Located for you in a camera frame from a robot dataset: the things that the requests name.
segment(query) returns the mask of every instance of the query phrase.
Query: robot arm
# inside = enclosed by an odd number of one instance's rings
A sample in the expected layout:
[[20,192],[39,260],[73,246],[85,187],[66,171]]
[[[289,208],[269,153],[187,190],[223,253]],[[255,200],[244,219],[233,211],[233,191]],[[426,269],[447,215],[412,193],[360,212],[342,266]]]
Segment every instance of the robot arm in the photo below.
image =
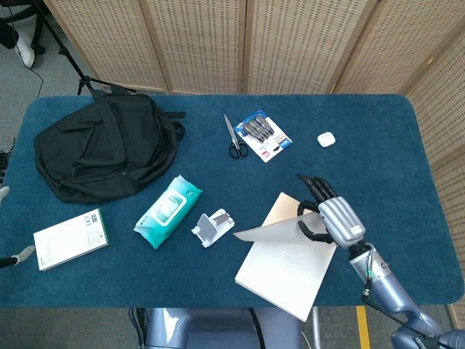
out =
[[[401,324],[392,335],[392,344],[396,349],[465,348],[465,331],[453,330],[443,333],[441,326],[426,314],[411,299],[400,282],[390,270],[376,248],[363,241],[365,227],[344,198],[338,196],[323,179],[298,174],[315,198],[316,202],[303,201],[299,205],[298,215],[305,208],[318,212],[328,231],[324,239],[314,234],[302,221],[299,227],[302,233],[313,241],[324,241],[349,250],[349,261],[365,282],[362,301],[372,308]],[[373,292],[377,303],[369,299]],[[402,322],[394,317],[403,314]]]

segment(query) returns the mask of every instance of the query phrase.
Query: chair leg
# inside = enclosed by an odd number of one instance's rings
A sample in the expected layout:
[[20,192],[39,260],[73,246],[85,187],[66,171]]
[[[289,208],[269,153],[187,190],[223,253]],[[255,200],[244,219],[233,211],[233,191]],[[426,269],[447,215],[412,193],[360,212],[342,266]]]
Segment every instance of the chair leg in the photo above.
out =
[[[34,9],[33,6],[29,6],[27,8],[25,8],[23,11],[19,11],[18,13],[15,13],[13,15],[13,20],[15,22],[17,22],[18,20],[25,20],[26,18],[29,18],[31,16],[34,16],[36,14],[36,9]],[[12,18],[10,16],[8,17],[5,17],[4,20],[7,22],[7,23],[11,23],[12,22]]]
[[39,45],[39,39],[41,38],[42,29],[44,28],[44,22],[39,16],[36,16],[36,28],[34,29],[34,37],[32,38],[31,47],[36,55],[43,55],[45,48]]

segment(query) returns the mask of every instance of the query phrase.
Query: woven panel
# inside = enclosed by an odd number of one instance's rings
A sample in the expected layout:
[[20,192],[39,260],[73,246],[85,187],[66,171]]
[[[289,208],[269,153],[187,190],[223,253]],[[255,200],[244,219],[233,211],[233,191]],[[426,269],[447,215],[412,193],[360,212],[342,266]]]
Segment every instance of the woven panel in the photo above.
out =
[[385,1],[337,91],[399,92],[464,13],[464,0]]
[[452,304],[452,317],[458,329],[465,329],[465,297]]
[[407,96],[430,164],[465,145],[465,35]]
[[136,1],[47,0],[46,3],[65,24],[100,79],[163,90],[163,75]]
[[173,92],[238,92],[239,0],[143,1]]
[[254,1],[247,92],[324,92],[366,3]]
[[[448,172],[434,176],[445,219],[465,276],[465,161]],[[465,298],[453,305],[457,324],[465,328]]]

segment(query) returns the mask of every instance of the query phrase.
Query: teal packaging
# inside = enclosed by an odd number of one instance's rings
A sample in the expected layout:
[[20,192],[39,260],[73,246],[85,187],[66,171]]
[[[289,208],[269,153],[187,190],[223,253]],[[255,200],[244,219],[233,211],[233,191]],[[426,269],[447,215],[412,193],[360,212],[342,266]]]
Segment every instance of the teal packaging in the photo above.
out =
[[202,190],[181,175],[174,178],[157,201],[143,214],[134,227],[157,249],[197,202]]

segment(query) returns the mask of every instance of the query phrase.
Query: backpack strap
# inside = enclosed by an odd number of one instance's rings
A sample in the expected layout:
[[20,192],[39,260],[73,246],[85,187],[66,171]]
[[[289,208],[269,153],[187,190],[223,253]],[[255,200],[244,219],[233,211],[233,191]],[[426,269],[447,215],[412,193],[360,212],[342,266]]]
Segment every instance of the backpack strap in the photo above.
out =
[[90,93],[92,94],[92,97],[95,99],[95,100],[99,100],[100,98],[108,95],[107,92],[105,91],[102,91],[101,89],[91,89],[90,90]]
[[177,139],[180,140],[186,134],[186,128],[179,121],[172,121],[174,129],[176,130]]
[[164,111],[164,113],[168,119],[183,119],[186,117],[184,111]]
[[122,96],[130,96],[131,95],[128,92],[127,89],[125,89],[124,87],[122,87],[120,85],[110,84],[110,88],[111,88],[111,93],[113,93],[115,95],[122,95]]

